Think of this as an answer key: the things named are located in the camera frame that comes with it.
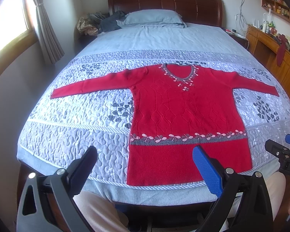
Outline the red knit sweater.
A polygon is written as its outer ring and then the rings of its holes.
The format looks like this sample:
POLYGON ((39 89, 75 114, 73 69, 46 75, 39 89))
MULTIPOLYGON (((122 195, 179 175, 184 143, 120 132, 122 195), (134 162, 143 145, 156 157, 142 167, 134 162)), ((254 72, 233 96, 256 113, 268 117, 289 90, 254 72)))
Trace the red knit sweater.
POLYGON ((224 167, 238 173, 251 170, 248 138, 233 91, 278 94, 274 86, 236 72, 157 64, 69 84, 51 97, 118 89, 129 89, 133 96, 127 170, 131 186, 200 181, 192 159, 198 145, 224 167))

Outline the pile of clothes beside bed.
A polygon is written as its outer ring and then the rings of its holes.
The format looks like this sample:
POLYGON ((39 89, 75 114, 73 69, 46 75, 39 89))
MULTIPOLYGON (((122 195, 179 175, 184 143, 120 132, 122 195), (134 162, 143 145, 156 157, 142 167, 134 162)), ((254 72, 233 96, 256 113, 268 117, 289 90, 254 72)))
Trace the pile of clothes beside bed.
POLYGON ((98 36, 103 32, 111 32, 120 29, 118 20, 124 20, 126 14, 119 10, 112 15, 98 13, 88 13, 81 16, 76 24, 76 28, 81 35, 98 36))

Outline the blue-grey quilted bedspread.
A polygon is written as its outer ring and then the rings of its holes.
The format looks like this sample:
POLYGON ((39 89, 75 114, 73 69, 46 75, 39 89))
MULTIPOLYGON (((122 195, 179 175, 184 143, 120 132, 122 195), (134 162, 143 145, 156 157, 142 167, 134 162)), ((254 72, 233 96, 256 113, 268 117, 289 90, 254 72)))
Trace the blue-grey quilted bedspread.
POLYGON ((185 205, 216 199, 194 147, 268 178, 279 163, 264 144, 285 144, 287 134, 286 92, 224 30, 128 27, 97 37, 54 79, 22 129, 17 158, 48 175, 94 146, 84 190, 119 203, 185 205))

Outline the red cloth hanging on desk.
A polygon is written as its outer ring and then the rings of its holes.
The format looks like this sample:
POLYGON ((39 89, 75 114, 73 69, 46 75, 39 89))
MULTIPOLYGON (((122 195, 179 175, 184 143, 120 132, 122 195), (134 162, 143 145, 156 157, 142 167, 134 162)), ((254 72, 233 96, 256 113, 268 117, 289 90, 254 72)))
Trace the red cloth hanging on desk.
POLYGON ((280 47, 277 51, 277 66, 281 67, 281 64, 283 62, 284 54, 287 48, 286 43, 288 42, 288 39, 284 34, 278 34, 277 39, 280 41, 280 47))

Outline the wooden desk with shelves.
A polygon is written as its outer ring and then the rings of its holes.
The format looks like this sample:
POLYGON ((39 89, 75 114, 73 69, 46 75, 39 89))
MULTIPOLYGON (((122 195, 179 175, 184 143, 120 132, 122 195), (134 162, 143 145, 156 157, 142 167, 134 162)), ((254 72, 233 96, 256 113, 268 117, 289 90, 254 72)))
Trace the wooden desk with shelves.
POLYGON ((290 97, 290 52, 285 50, 280 56, 281 64, 277 65, 280 45, 272 35, 250 25, 246 37, 248 51, 277 79, 290 97))

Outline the grey curtain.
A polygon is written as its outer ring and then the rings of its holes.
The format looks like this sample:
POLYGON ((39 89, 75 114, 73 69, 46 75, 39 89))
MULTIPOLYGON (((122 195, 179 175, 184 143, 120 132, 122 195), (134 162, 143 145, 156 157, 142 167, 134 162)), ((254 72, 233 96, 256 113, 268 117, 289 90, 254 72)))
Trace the grey curtain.
POLYGON ((57 39, 44 6, 44 0, 33 0, 35 5, 35 31, 40 43, 44 61, 48 65, 56 64, 64 57, 64 51, 57 39))

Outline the dark wooden headboard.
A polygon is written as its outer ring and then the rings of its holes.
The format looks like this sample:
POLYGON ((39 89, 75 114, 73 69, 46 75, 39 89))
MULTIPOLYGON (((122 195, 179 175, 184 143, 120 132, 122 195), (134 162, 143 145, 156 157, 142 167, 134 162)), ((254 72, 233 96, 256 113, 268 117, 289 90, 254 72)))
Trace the dark wooden headboard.
POLYGON ((222 0, 108 0, 109 14, 126 14, 144 9, 168 9, 182 16, 185 23, 222 27, 222 0))

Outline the blue pillow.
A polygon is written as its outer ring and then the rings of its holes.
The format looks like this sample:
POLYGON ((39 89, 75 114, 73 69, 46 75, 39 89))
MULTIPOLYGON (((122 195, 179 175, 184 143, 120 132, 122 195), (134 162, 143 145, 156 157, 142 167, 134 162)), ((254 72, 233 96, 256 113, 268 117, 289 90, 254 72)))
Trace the blue pillow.
POLYGON ((127 27, 172 27, 186 28, 181 15, 167 9, 144 9, 131 12, 124 19, 117 20, 120 28, 127 27))

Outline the window with wooden frame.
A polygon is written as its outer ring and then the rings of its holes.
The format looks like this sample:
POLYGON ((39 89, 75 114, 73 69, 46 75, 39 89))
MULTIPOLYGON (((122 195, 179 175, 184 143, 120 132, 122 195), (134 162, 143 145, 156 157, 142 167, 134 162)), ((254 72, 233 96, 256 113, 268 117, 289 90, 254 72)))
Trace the window with wooden frame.
POLYGON ((33 8, 33 0, 0 0, 0 76, 38 40, 33 8))

